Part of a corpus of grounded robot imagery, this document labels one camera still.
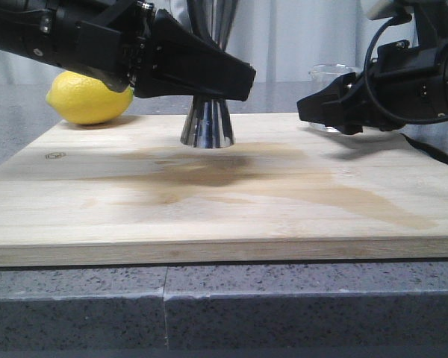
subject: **lemon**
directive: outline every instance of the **lemon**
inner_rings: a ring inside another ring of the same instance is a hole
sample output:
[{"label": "lemon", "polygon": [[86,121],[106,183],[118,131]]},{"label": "lemon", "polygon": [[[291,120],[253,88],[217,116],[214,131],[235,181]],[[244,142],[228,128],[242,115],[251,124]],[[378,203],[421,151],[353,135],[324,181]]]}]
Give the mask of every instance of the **lemon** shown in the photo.
[{"label": "lemon", "polygon": [[46,95],[46,102],[68,122],[96,125],[120,116],[133,101],[133,91],[109,90],[101,81],[66,71],[59,74]]}]

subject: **wet stain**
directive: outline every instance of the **wet stain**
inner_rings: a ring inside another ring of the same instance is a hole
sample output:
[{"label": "wet stain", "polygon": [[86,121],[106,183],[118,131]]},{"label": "wet stain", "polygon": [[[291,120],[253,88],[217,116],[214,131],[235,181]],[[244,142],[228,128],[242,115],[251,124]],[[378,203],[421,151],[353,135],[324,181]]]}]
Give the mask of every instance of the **wet stain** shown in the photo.
[{"label": "wet stain", "polygon": [[420,230],[436,225],[371,191],[336,183],[330,170],[317,166],[291,145],[257,142],[199,153],[175,150],[143,149],[120,156],[127,160],[151,160],[159,165],[157,171],[89,180],[113,181],[149,193],[146,203],[137,201],[136,205],[175,204],[195,197],[227,204],[252,204],[252,197],[272,197],[338,207],[362,217]]}]

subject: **gray granite countertop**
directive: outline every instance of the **gray granite countertop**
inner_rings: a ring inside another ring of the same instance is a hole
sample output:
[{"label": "gray granite countertop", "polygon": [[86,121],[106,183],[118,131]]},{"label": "gray granite countertop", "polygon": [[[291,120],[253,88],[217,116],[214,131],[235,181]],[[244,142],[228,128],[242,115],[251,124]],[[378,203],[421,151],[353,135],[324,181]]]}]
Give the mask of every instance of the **gray granite countertop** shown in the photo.
[{"label": "gray granite countertop", "polygon": [[[255,84],[229,107],[295,112],[309,89]],[[0,163],[60,120],[47,90],[0,86]],[[128,113],[189,104],[137,99]],[[448,123],[404,132],[448,154]],[[448,352],[448,260],[0,268],[1,352],[406,345]]]}]

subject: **wooden cutting board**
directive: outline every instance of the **wooden cutting board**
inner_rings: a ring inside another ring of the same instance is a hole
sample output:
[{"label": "wooden cutting board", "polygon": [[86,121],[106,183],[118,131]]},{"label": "wooden cutting board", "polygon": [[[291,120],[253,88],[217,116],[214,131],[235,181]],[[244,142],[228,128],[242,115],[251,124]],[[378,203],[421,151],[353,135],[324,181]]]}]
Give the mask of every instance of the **wooden cutting board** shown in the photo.
[{"label": "wooden cutting board", "polygon": [[448,166],[400,134],[232,121],[220,150],[183,116],[59,123],[0,166],[0,266],[448,257]]}]

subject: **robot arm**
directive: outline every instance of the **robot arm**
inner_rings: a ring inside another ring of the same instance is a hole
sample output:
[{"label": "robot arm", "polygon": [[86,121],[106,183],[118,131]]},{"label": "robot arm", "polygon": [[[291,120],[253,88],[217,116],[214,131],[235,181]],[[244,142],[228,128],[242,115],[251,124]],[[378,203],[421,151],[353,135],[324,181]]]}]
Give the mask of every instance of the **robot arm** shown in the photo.
[{"label": "robot arm", "polygon": [[[444,0],[362,0],[371,19],[391,17],[374,36],[364,71],[343,75],[297,103],[302,121],[322,123],[344,134],[362,127],[392,131],[407,124],[448,121],[448,5]],[[401,40],[375,44],[389,26],[414,14],[418,46]]]},{"label": "robot arm", "polygon": [[140,98],[245,101],[255,70],[137,0],[0,0],[0,49]]}]

